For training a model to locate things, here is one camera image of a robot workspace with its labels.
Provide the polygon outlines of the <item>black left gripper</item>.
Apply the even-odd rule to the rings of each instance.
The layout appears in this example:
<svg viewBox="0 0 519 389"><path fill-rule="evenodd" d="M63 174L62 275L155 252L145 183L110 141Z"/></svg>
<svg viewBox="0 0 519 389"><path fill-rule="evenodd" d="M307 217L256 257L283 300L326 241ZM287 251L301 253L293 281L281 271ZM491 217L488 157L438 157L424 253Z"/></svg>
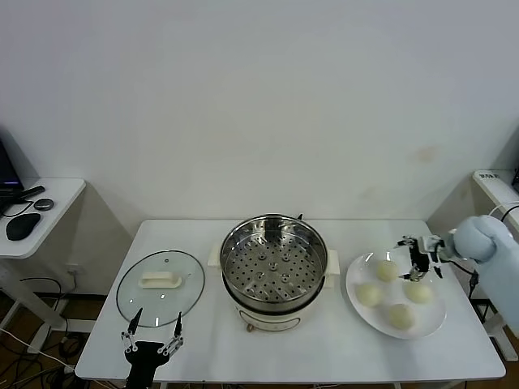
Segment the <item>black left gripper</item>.
<svg viewBox="0 0 519 389"><path fill-rule="evenodd" d="M130 363L130 373L126 378L125 388L150 388L153 384L156 370L162 365L162 355L174 355L184 343L182 337L182 312L178 313L172 337L165 342L137 341L135 333L143 308L139 308L129 322L128 328L121 333L124 355Z"/></svg>

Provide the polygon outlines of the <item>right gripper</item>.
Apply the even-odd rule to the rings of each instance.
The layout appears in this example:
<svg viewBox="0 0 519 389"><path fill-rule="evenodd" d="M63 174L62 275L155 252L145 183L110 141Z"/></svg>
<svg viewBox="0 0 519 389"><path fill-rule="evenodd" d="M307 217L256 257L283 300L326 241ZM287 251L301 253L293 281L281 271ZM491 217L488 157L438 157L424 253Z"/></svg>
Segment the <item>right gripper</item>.
<svg viewBox="0 0 519 389"><path fill-rule="evenodd" d="M440 265L440 251L445 248L445 240L436 235L402 238L397 247L406 246L410 254L410 270L401 275L403 280L421 280L430 270L443 278Z"/></svg>

